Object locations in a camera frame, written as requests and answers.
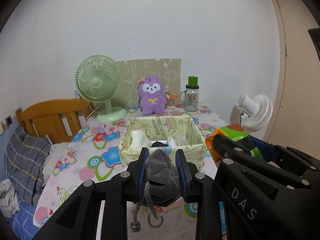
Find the white fan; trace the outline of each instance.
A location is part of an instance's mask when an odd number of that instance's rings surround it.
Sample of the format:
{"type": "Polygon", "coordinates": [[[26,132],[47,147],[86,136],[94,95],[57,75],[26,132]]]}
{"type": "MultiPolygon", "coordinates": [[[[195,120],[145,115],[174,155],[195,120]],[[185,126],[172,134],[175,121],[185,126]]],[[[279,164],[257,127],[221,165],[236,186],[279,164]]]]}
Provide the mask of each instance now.
{"type": "Polygon", "coordinates": [[[266,95],[256,95],[250,98],[242,94],[237,105],[244,111],[240,124],[250,132],[257,132],[265,127],[272,116],[273,105],[266,95]]]}

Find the plush toy face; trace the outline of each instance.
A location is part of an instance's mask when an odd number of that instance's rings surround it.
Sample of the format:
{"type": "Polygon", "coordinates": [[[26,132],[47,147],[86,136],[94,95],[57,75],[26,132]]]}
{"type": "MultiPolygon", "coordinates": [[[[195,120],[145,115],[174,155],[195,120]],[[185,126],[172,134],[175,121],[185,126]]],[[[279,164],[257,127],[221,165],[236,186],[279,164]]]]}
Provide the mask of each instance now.
{"type": "Polygon", "coordinates": [[[141,98],[153,98],[156,96],[163,96],[164,87],[162,86],[158,76],[153,75],[147,77],[145,81],[140,84],[138,94],[141,98]]]}

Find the fan base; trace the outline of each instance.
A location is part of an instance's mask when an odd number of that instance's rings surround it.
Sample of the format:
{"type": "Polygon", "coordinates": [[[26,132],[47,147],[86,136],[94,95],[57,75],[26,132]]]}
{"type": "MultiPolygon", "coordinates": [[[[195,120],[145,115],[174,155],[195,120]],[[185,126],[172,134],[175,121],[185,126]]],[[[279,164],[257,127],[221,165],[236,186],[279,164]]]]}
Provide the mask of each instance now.
{"type": "Polygon", "coordinates": [[[99,122],[114,122],[127,115],[127,111],[121,106],[113,106],[112,113],[107,114],[105,110],[98,113],[97,120],[99,122]]]}

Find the glass jar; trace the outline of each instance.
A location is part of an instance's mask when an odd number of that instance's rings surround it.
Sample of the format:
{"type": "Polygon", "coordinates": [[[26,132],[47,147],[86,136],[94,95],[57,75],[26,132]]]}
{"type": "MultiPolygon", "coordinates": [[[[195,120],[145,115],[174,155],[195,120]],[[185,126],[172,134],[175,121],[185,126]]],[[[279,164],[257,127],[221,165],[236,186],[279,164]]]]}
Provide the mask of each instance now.
{"type": "Polygon", "coordinates": [[[186,85],[186,90],[180,93],[180,101],[187,112],[196,112],[199,103],[199,86],[186,85]]]}

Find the blue mattress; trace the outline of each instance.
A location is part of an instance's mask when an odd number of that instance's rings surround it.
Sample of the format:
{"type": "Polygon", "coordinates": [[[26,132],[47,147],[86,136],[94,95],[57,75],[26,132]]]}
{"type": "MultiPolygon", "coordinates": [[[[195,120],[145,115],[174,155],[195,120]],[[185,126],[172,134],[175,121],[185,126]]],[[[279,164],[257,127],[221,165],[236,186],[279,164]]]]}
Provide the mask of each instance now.
{"type": "Polygon", "coordinates": [[[31,240],[39,231],[39,228],[32,223],[33,215],[36,211],[36,205],[30,206],[21,198],[18,198],[20,211],[16,212],[8,223],[17,237],[21,240],[31,240]]]}

